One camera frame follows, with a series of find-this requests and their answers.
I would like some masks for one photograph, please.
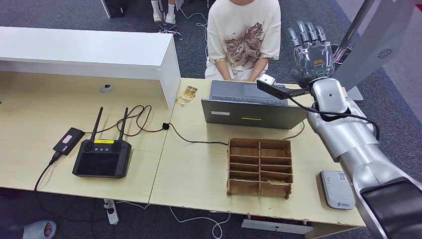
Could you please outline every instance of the foot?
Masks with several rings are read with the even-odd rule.
[[[161,14],[159,12],[154,12],[153,16],[155,23],[161,23]]]
[[[174,15],[173,13],[168,13],[166,15],[166,23],[176,25],[176,15]]]
[[[43,220],[23,226],[22,239],[51,239],[57,226],[53,221]]]
[[[47,223],[44,227],[44,236],[49,237],[51,234],[51,224]]]

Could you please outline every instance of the laptop keyboard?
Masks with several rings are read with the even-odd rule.
[[[251,102],[251,103],[263,103],[263,104],[272,104],[272,105],[287,105],[287,100],[272,101],[272,100],[225,97],[225,96],[213,96],[212,99],[220,100],[220,101],[232,101],[232,102]]]

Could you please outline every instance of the power strip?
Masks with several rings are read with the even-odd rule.
[[[111,225],[116,225],[118,223],[118,215],[117,215],[117,208],[116,204],[114,204],[113,199],[104,199],[104,208],[107,211],[108,222]]]

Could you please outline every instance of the white shelf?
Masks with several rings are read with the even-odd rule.
[[[180,82],[173,35],[0,27],[0,70],[160,80],[169,108]]]

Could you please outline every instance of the laptop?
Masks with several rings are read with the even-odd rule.
[[[249,82],[212,81],[210,97],[201,103],[207,123],[292,129],[307,114]]]

